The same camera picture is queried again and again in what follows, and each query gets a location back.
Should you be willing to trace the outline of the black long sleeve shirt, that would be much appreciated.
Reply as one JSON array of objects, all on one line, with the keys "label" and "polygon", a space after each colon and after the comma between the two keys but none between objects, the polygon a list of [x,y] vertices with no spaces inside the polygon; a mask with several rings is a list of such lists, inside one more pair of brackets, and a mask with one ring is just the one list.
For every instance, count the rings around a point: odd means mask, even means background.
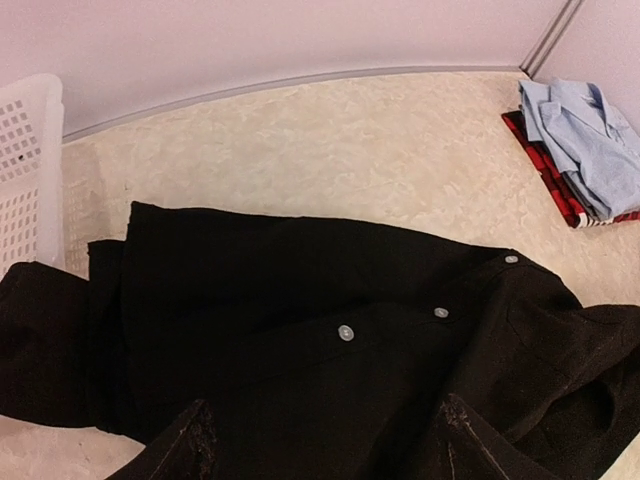
[{"label": "black long sleeve shirt", "polygon": [[513,250],[139,202],[87,278],[1,282],[3,415],[145,448],[204,400],[216,479],[435,479],[450,394],[553,479],[597,479],[639,432],[639,310]]}]

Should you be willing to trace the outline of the light blue shirt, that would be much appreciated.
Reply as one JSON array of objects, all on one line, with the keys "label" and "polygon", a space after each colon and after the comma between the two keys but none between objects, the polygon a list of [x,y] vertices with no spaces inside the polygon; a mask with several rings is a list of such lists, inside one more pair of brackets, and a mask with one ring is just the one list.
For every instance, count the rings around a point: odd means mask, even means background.
[{"label": "light blue shirt", "polygon": [[589,82],[519,82],[527,140],[542,143],[558,172],[600,221],[639,209],[639,135]]}]

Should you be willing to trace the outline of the red black plaid shirt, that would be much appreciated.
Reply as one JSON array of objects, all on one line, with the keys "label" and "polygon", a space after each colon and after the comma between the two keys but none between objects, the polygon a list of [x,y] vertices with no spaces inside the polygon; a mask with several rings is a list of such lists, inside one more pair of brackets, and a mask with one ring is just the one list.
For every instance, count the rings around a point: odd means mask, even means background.
[{"label": "red black plaid shirt", "polygon": [[638,211],[619,215],[609,220],[597,220],[595,216],[585,209],[586,202],[578,199],[567,181],[557,171],[545,145],[541,142],[530,142],[528,140],[522,113],[520,111],[511,111],[503,113],[501,118],[526,152],[569,227],[585,229],[639,220]]}]

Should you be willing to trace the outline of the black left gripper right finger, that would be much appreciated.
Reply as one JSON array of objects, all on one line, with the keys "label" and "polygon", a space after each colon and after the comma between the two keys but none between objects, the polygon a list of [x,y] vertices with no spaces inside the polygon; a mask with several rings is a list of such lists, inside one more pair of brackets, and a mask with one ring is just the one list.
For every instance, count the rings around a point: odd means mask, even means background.
[{"label": "black left gripper right finger", "polygon": [[553,479],[507,442],[459,396],[441,403],[435,420],[435,479]]}]

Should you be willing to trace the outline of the white perforated plastic basket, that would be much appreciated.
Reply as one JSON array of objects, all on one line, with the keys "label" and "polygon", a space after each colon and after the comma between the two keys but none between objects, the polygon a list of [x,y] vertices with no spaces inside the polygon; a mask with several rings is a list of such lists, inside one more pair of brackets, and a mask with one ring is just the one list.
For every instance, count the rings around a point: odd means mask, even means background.
[{"label": "white perforated plastic basket", "polygon": [[18,262],[64,266],[61,80],[1,89],[1,273]]}]

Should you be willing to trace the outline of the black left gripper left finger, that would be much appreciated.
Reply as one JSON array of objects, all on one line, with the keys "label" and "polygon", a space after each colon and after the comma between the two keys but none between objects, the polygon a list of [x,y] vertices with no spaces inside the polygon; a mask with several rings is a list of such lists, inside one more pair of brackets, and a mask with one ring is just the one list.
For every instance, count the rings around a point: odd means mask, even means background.
[{"label": "black left gripper left finger", "polygon": [[212,410],[198,400],[108,480],[216,479],[217,447]]}]

